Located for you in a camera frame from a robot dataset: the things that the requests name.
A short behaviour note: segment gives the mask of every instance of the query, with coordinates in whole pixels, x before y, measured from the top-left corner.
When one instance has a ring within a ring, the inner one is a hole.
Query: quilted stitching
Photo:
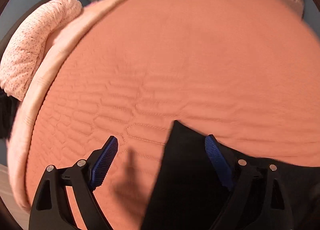
[[[115,230],[138,229],[174,119],[253,156],[320,165],[310,97],[320,95],[319,52],[275,0],[128,0],[82,39],[48,91],[28,157],[30,201],[47,165],[71,166],[114,135],[119,152],[94,194]]]

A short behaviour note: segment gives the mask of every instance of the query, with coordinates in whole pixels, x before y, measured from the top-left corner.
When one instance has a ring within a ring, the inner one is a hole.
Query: polka dot pillowcase
[[[11,37],[0,63],[0,87],[22,101],[43,58],[50,33],[81,13],[78,0],[51,0],[37,8]]]

